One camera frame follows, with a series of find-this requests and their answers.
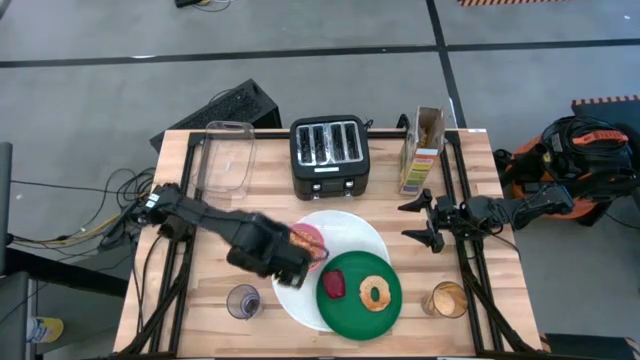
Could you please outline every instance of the concrete floor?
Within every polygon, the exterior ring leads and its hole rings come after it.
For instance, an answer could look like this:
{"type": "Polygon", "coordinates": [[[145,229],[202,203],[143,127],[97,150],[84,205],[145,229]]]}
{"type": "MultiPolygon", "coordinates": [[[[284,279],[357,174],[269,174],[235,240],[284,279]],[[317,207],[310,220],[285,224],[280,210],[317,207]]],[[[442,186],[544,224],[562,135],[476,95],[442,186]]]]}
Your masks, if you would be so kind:
{"type": "MultiPolygon", "coordinates": [[[[636,0],[436,5],[447,44],[640,38],[636,0]]],[[[216,14],[176,9],[170,0],[13,0],[0,20],[0,67],[21,60],[435,43],[423,0],[235,0],[216,14]]],[[[569,115],[573,99],[639,92],[637,46],[449,57],[467,125],[487,128],[494,148],[514,149],[569,115]]],[[[116,168],[153,166],[151,136],[247,78],[280,106],[284,126],[352,113],[390,127],[418,105],[449,106],[436,52],[5,67],[0,140],[14,143],[15,179],[102,187],[116,168]]],[[[100,200],[94,193],[17,185],[12,192],[10,230],[32,238],[74,230],[100,200]]],[[[98,220],[116,209],[109,202],[98,220]]],[[[630,223],[639,216],[625,200],[612,214],[630,223]]],[[[516,238],[541,332],[640,339],[637,231],[608,219],[589,229],[541,220],[516,238]]],[[[117,324],[119,309],[96,316],[92,321],[117,324]]],[[[114,335],[105,331],[45,358],[105,355],[114,335]]]]}

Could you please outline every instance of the tabletop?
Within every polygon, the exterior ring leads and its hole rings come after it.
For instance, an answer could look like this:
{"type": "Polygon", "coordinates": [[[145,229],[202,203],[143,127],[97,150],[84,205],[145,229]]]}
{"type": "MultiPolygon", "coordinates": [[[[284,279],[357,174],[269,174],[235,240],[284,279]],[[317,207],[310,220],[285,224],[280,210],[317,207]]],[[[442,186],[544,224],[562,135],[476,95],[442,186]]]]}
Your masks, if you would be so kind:
{"type": "MultiPolygon", "coordinates": [[[[459,130],[471,192],[501,197],[502,190],[493,162],[489,138],[484,130],[459,130]]],[[[156,169],[155,184],[179,183],[187,149],[188,130],[165,133],[156,169]]],[[[256,140],[257,152],[247,197],[233,207],[260,211],[292,225],[314,211],[334,209],[360,216],[384,239],[391,263],[400,279],[403,304],[400,316],[385,335],[365,342],[352,341],[335,333],[312,330],[291,318],[279,304],[270,279],[260,279],[225,261],[228,252],[218,235],[199,231],[189,279],[185,315],[178,357],[294,357],[294,356],[436,356],[474,354],[468,315],[458,319],[426,315],[422,298],[438,283],[462,284],[453,236],[443,231],[445,247],[439,254],[400,234],[405,229],[425,227],[425,214],[400,212],[397,207],[412,197],[399,195],[399,154],[402,139],[369,139],[371,170],[366,192],[355,198],[327,198],[301,201],[293,193],[289,142],[282,139],[256,140]],[[256,287],[264,311],[242,321],[229,315],[226,296],[238,284],[256,287]]],[[[456,197],[462,199],[455,159],[449,156],[456,197]]],[[[425,186],[434,196],[446,194],[441,165],[436,162],[425,186]]],[[[505,226],[502,237],[513,241],[505,226]]],[[[138,279],[145,259],[156,239],[156,229],[142,230],[135,256],[138,279]]],[[[143,315],[148,318],[157,304],[168,242],[161,241],[149,258],[144,289],[143,315]]],[[[522,338],[540,348],[533,311],[518,255],[510,247],[490,237],[485,240],[485,258],[495,304],[522,338]]],[[[478,303],[486,349],[491,339],[486,312],[478,303]]],[[[129,282],[114,351],[127,346],[135,336],[138,303],[135,285],[129,282]]],[[[165,319],[160,350],[169,342],[173,311],[165,319]]]]}

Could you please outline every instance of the bagel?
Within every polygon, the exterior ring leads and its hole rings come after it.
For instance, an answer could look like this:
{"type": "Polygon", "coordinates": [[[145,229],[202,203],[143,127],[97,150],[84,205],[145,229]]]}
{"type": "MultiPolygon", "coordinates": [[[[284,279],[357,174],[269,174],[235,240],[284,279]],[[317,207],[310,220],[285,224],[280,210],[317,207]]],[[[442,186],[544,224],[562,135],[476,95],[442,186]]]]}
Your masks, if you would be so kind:
{"type": "Polygon", "coordinates": [[[389,284],[380,276],[372,275],[360,283],[360,300],[369,311],[378,312],[384,310],[391,302],[389,284]],[[378,300],[371,297],[373,288],[378,289],[378,300]]]}

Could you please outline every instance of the red food item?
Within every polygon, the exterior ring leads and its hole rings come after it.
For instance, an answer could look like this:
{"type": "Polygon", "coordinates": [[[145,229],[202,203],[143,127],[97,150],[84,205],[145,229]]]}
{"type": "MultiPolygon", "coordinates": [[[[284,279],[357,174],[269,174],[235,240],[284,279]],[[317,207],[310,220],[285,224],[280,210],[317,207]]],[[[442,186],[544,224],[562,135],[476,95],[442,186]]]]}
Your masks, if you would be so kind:
{"type": "Polygon", "coordinates": [[[345,289],[344,275],[340,270],[332,270],[322,275],[322,286],[324,291],[331,299],[339,299],[343,297],[347,292],[345,289]]]}

